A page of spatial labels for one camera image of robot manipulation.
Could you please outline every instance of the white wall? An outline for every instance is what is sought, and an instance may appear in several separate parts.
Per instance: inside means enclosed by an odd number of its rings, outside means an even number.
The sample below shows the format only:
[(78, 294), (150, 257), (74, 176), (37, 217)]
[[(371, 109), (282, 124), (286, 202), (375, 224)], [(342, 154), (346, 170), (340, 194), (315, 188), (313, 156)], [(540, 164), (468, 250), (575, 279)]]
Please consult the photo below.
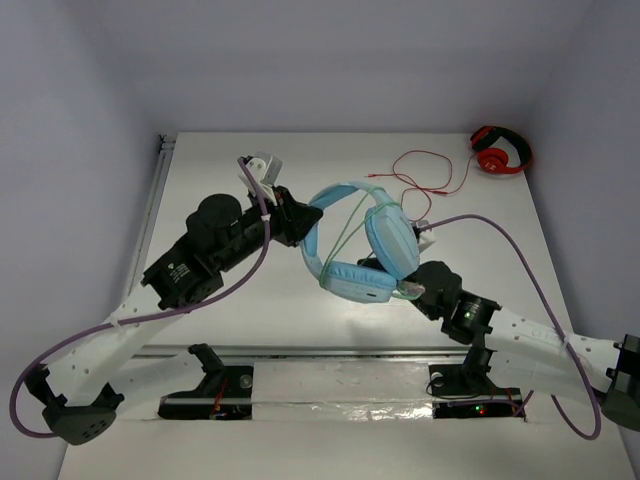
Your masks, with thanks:
[(161, 131), (518, 125), (591, 0), (92, 0)]
[[(88, 23), (92, 33), (84, 35), (67, 7), (6, 0), (0, 9), (0, 469), (7, 480), (57, 478), (64, 444), (13, 429), (11, 383), (35, 354), (116, 304), (157, 148), (111, 55), (98, 61), (98, 32)], [(46, 427), (41, 407), (21, 398), (26, 423)]]
[[(529, 179), (577, 330), (640, 334), (640, 2), (596, 1), (525, 128)], [(640, 474), (640, 434), (623, 432)]]

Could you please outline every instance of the red headphones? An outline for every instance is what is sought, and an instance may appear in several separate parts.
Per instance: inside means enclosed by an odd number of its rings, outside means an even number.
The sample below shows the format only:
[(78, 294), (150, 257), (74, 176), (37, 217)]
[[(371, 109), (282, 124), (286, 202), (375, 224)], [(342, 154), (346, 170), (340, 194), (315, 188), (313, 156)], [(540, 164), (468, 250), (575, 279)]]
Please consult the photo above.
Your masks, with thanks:
[[(498, 138), (513, 145), (520, 157), (520, 165), (508, 167), (509, 156), (504, 150), (490, 148)], [(487, 173), (512, 175), (520, 173), (533, 162), (533, 152), (527, 141), (516, 132), (502, 127), (482, 127), (471, 135), (471, 148), (477, 152), (480, 168)]]

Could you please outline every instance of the light blue headphones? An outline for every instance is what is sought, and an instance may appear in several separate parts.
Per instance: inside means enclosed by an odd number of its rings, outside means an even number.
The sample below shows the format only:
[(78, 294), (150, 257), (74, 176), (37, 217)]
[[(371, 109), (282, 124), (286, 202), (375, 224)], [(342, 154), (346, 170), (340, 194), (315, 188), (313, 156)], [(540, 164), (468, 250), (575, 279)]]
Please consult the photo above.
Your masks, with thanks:
[(418, 242), (400, 205), (383, 188), (365, 182), (331, 185), (318, 192), (309, 205), (324, 210), (358, 190), (367, 192), (366, 196), (371, 195), (376, 201), (376, 207), (367, 210), (363, 223), (371, 249), (386, 271), (333, 261), (331, 254), (327, 265), (323, 265), (318, 258), (318, 224), (302, 242), (302, 258), (325, 290), (354, 302), (383, 303), (389, 301), (398, 281), (415, 272), (420, 265)]

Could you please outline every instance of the ear cup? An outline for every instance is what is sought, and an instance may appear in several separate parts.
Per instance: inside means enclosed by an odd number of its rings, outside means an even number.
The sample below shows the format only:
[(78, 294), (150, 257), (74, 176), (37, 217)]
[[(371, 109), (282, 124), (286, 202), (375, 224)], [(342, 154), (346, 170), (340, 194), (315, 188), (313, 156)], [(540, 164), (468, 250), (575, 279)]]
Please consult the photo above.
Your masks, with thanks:
[[(373, 208), (367, 210), (369, 216)], [(420, 252), (409, 219), (400, 207), (388, 206), (371, 216), (365, 232), (373, 253), (384, 269), (397, 280), (420, 266)]]
[(504, 150), (487, 148), (478, 153), (477, 160), (480, 168), (487, 173), (507, 173), (506, 167), (509, 163), (509, 156)]
[(359, 303), (388, 302), (397, 280), (387, 272), (333, 261), (327, 268), (326, 289)]

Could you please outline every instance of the foam pad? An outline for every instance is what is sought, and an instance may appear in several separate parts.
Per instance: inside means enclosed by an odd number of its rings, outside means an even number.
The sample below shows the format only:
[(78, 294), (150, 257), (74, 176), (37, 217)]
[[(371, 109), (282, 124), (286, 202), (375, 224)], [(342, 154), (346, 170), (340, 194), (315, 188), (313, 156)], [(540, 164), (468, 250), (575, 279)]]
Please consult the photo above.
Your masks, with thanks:
[(365, 223), (365, 232), (376, 258), (397, 280), (408, 277), (420, 266), (416, 237), (400, 207), (388, 206), (371, 216)]
[(331, 262), (325, 277), (328, 291), (358, 303), (388, 302), (396, 283), (386, 272), (338, 261)]

